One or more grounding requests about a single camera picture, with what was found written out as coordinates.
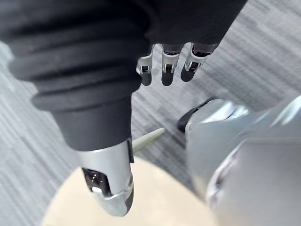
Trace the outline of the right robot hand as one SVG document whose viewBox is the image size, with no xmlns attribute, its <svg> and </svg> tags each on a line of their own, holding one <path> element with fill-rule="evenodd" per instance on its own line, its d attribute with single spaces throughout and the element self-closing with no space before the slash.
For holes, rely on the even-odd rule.
<svg viewBox="0 0 301 226">
<path fill-rule="evenodd" d="M 78 152 L 86 184 L 110 215 L 133 203 L 132 94 L 151 83 L 162 46 L 169 86 L 183 46 L 189 82 L 219 46 L 244 0 L 3 0 L 0 40 L 11 74 L 32 83 L 33 105 L 52 114 Z"/>
</svg>

